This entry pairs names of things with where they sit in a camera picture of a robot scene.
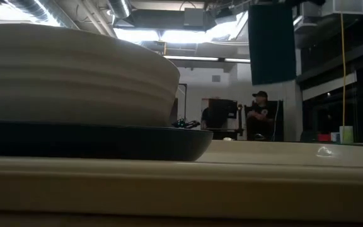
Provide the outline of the beige plastic tray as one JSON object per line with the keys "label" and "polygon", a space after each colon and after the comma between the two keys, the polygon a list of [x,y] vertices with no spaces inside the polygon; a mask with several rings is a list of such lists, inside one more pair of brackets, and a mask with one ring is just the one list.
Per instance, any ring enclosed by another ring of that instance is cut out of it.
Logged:
{"label": "beige plastic tray", "polygon": [[0,157],[7,226],[363,226],[363,144],[213,141],[194,162]]}

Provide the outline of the dark blue plate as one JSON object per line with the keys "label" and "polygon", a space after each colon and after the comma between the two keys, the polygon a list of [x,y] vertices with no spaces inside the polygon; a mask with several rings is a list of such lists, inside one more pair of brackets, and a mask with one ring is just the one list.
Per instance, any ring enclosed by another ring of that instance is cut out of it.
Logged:
{"label": "dark blue plate", "polygon": [[212,138],[172,127],[0,122],[0,156],[195,161]]}

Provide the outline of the white bowl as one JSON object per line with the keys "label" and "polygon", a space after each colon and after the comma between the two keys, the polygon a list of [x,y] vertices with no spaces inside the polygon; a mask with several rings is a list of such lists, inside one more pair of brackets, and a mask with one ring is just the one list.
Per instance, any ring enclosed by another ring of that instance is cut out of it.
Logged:
{"label": "white bowl", "polygon": [[0,120],[166,126],[180,72],[124,40],[0,24]]}

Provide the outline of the ceiling light strip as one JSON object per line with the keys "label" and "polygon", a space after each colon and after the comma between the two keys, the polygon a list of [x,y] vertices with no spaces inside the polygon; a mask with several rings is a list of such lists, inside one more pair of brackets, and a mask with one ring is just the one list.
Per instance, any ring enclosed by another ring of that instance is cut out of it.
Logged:
{"label": "ceiling light strip", "polygon": [[197,56],[181,56],[181,55],[163,55],[163,57],[169,60],[180,60],[180,61],[230,62],[230,63],[242,63],[242,64],[251,63],[250,59],[238,59],[238,58],[197,57]]}

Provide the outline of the person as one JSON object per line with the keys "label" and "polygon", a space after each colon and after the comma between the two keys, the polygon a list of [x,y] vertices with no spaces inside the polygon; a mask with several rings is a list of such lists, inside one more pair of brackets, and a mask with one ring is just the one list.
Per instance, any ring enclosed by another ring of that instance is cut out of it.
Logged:
{"label": "person", "polygon": [[268,94],[259,91],[253,94],[255,102],[246,114],[248,141],[269,141],[274,133],[275,109],[268,103]]}

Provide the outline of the grey ceiling box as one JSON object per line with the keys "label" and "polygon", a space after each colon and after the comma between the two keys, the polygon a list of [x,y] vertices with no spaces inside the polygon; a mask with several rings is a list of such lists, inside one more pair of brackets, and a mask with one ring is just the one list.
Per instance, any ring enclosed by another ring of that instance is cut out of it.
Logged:
{"label": "grey ceiling box", "polygon": [[200,8],[185,8],[183,24],[185,26],[203,26],[204,11]]}

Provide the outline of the white ceiling unit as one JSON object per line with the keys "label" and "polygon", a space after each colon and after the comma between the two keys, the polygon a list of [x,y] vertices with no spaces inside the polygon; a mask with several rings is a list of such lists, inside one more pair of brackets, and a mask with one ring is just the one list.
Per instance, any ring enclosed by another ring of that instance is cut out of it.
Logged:
{"label": "white ceiling unit", "polygon": [[363,15],[363,0],[326,0],[321,7],[321,15],[332,14]]}

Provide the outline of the silver air duct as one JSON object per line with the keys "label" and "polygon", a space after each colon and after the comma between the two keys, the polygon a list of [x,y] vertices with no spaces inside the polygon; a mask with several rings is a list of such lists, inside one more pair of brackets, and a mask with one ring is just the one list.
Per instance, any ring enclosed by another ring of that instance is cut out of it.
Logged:
{"label": "silver air duct", "polygon": [[2,0],[9,6],[30,16],[37,23],[78,30],[79,27],[55,0]]}
{"label": "silver air duct", "polygon": [[107,0],[114,17],[124,19],[131,15],[132,8],[129,0]]}

